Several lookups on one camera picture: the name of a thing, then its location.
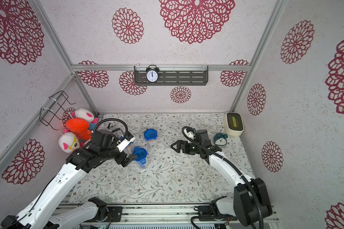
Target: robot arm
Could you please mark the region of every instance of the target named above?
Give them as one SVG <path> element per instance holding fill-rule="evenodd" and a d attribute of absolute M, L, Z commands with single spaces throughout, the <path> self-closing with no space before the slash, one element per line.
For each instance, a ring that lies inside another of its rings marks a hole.
<path fill-rule="evenodd" d="M 177 153 L 199 154 L 202 159 L 220 172 L 225 180 L 234 187 L 233 197 L 221 197 L 212 200 L 208 208 L 197 206 L 196 210 L 199 211 L 199 215 L 202 218 L 204 216 L 222 218 L 225 215 L 231 215 L 237 217 L 245 227 L 257 222 L 259 220 L 257 203 L 255 203 L 254 197 L 249 191 L 251 187 L 248 187 L 248 185 L 253 187 L 258 198 L 262 218 L 273 213 L 265 183 L 260 178 L 253 179 L 242 171 L 239 174 L 237 168 L 235 170 L 224 160 L 225 154 L 221 149 L 211 144 L 206 130 L 195 131 L 191 127 L 183 127 L 182 130 L 188 141 L 178 140 L 170 147 Z"/>
<path fill-rule="evenodd" d="M 7 216 L 1 222 L 1 226 L 9 229 L 72 228 L 94 217 L 98 217 L 100 220 L 104 219 L 107 213 L 106 203 L 97 198 L 89 199 L 82 206 L 60 217 L 52 217 L 51 215 L 66 194 L 91 169 L 110 159 L 114 159 L 123 167 L 128 166 L 137 156 L 133 154 L 127 156 L 123 150 L 134 140 L 135 137 L 129 132 L 122 136 L 121 141 L 110 131 L 94 131 L 89 144 L 76 149 L 66 159 L 66 163 L 48 183 L 43 192 L 20 211 L 17 216 Z"/>

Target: plastic container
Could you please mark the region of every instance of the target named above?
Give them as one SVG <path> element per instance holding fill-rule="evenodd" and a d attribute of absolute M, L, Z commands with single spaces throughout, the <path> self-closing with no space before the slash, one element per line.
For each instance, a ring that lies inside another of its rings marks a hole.
<path fill-rule="evenodd" d="M 146 169 L 148 167 L 147 151 L 137 146 L 134 148 L 133 154 L 138 156 L 135 161 L 139 165 L 140 169 Z"/>
<path fill-rule="evenodd" d="M 148 150 L 154 152 L 158 145 L 158 133 L 154 129 L 147 129 L 144 132 L 144 138 L 147 141 Z"/>
<path fill-rule="evenodd" d="M 132 154 L 133 150 L 134 150 L 134 145 L 132 142 L 130 142 L 128 146 L 126 146 L 125 148 L 125 153 Z"/>

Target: plush toy ear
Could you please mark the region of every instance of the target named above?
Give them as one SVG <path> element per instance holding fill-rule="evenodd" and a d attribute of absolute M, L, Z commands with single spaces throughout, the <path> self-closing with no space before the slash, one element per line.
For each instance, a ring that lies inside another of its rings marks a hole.
<path fill-rule="evenodd" d="M 91 123 L 97 123 L 98 118 L 95 118 Z"/>

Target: red plush toy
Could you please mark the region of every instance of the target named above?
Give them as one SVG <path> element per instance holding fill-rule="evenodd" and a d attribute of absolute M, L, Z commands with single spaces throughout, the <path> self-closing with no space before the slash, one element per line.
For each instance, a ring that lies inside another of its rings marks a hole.
<path fill-rule="evenodd" d="M 66 121 L 66 128 L 83 140 L 91 139 L 91 131 L 88 130 L 89 123 L 82 118 L 71 118 Z"/>

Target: blue lid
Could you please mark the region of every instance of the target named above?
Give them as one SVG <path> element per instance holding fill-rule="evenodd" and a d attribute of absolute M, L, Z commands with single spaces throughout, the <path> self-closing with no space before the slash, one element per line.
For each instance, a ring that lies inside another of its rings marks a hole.
<path fill-rule="evenodd" d="M 157 131 L 154 129 L 147 129 L 144 132 L 144 138 L 145 140 L 149 141 L 149 140 L 155 140 L 158 137 Z"/>
<path fill-rule="evenodd" d="M 140 148 L 140 147 L 135 147 L 134 151 L 132 152 L 134 155 L 138 156 L 138 158 L 135 159 L 135 161 L 140 162 L 141 164 L 145 164 L 146 160 L 145 158 L 147 157 L 148 153 L 145 149 Z"/>

